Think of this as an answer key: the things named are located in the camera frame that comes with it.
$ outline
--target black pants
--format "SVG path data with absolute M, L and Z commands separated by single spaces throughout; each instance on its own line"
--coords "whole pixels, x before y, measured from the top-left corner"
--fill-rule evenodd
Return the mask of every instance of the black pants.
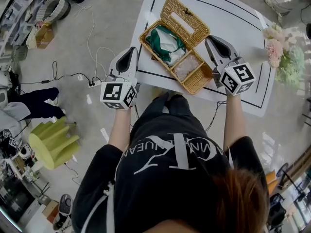
M 30 111 L 30 115 L 24 119 L 49 117 L 56 117 L 57 119 L 60 119 L 61 117 L 65 116 L 62 110 L 58 106 L 53 106 L 44 102 L 48 99 L 54 100 L 58 93 L 58 89 L 54 87 L 50 89 L 25 93 L 23 95 L 14 97 L 8 102 L 22 102 L 27 106 Z
M 167 101 L 169 98 L 169 93 L 165 93 L 164 95 L 155 98 L 146 108 L 141 117 L 147 116 L 148 114 L 157 114 L 162 113 L 164 106 L 169 109 L 171 115 L 179 115 L 179 116 L 190 116 L 193 114 L 190 111 L 189 103 L 187 99 L 185 99 L 181 95 L 172 96 L 171 100 Z

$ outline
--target black t-shirt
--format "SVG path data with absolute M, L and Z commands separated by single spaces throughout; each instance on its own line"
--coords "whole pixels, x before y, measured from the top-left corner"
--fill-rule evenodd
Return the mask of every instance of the black t-shirt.
M 258 174 L 266 189 L 252 140 L 239 139 L 230 152 L 235 168 Z M 143 232 L 167 219 L 208 232 L 218 196 L 211 175 L 224 175 L 228 168 L 228 158 L 195 117 L 140 118 L 126 152 L 105 145 L 96 153 L 75 198 L 73 227 L 81 231 L 108 182 L 116 178 L 115 232 Z M 95 211 L 87 232 L 105 232 L 105 219 L 106 202 Z

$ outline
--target yellow-green stool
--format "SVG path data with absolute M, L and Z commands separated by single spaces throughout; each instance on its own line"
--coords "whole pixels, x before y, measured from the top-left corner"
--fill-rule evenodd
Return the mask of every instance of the yellow-green stool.
M 72 158 L 80 148 L 76 142 L 79 136 L 67 138 L 69 125 L 65 125 L 66 117 L 55 123 L 40 123 L 29 135 L 29 145 L 35 156 L 43 162 L 47 169 L 54 169 Z

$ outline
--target desk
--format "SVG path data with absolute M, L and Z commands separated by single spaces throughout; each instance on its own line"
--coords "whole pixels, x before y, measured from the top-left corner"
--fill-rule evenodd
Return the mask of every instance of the desk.
M 257 80 L 247 92 L 242 94 L 242 107 L 248 113 L 259 117 L 264 116 L 273 87 L 275 70 L 270 68 L 267 62 L 252 63 L 252 60 L 246 56 L 250 56 L 250 49 L 265 47 L 266 41 L 261 30 L 271 25 L 271 22 L 238 0 L 180 1 L 210 27 L 212 35 L 230 42 L 245 61 L 250 63 Z M 138 41 L 138 37 L 145 29 L 160 19 L 164 3 L 165 0 L 144 0 L 141 7 L 131 43 L 131 46 L 135 46 L 139 51 L 137 79 L 140 83 L 186 93 L 161 64 L 151 59 L 151 54 Z M 214 69 L 204 42 L 195 49 Z M 225 89 L 217 88 L 214 81 L 210 81 L 195 96 L 211 101 L 226 99 Z

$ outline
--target gray floor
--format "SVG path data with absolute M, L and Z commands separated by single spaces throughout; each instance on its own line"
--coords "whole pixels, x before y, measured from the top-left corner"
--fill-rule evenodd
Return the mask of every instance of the gray floor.
M 267 7 L 263 0 L 241 0 L 261 12 L 270 20 L 275 21 L 276 15 Z M 88 11 L 83 11 L 76 19 L 72 19 L 74 12 L 80 9 L 74 5 L 69 16 L 55 26 L 55 38 L 45 50 L 30 50 L 27 59 L 20 63 L 22 81 L 37 82 L 52 79 L 52 62 L 57 61 L 58 76 L 82 72 L 93 77 L 95 64 L 89 56 L 86 42 L 92 28 L 92 14 L 94 13 L 95 29 L 90 38 L 90 49 L 95 55 L 98 47 L 105 46 L 119 53 L 129 46 L 143 0 L 86 0 L 82 5 L 92 5 Z M 289 29 L 294 35 L 293 43 L 299 43 L 307 52 L 308 44 L 299 30 Z M 110 51 L 102 50 L 99 54 L 106 70 L 113 56 Z M 98 76 L 104 72 L 98 68 Z M 291 90 L 277 83 L 274 84 L 268 109 L 263 118 L 246 114 L 249 135 L 252 137 L 258 155 L 265 170 L 280 167 L 284 162 L 292 163 L 309 146 L 311 128 L 304 124 L 302 112 L 308 112 L 304 100 L 309 95 L 309 75 L 302 80 L 300 90 Z M 62 78 L 50 84 L 25 84 L 22 89 L 30 92 L 37 89 L 57 87 L 60 90 L 60 106 L 67 112 L 68 121 L 77 122 L 76 133 L 80 136 L 81 149 L 75 154 L 78 163 L 69 161 L 68 166 L 79 173 L 77 182 L 81 182 L 87 167 L 95 152 L 106 144 L 101 133 L 105 128 L 111 131 L 114 111 L 103 107 L 99 102 L 100 87 L 88 88 L 85 79 L 80 81 L 77 76 Z M 186 95 L 192 112 L 202 124 L 207 127 L 214 115 L 216 104 L 207 100 Z M 138 95 L 137 106 L 141 114 L 151 101 L 151 87 L 144 85 Z M 42 120 L 34 119 L 30 129 Z M 132 112 L 132 123 L 135 122 Z M 208 135 L 220 146 L 223 144 L 225 122 L 225 107 L 218 110 L 213 126 Z M 41 169 L 42 179 L 51 184 L 47 195 L 59 200 L 64 193 L 75 196 L 78 186 L 71 181 L 75 173 L 66 166 L 55 170 Z

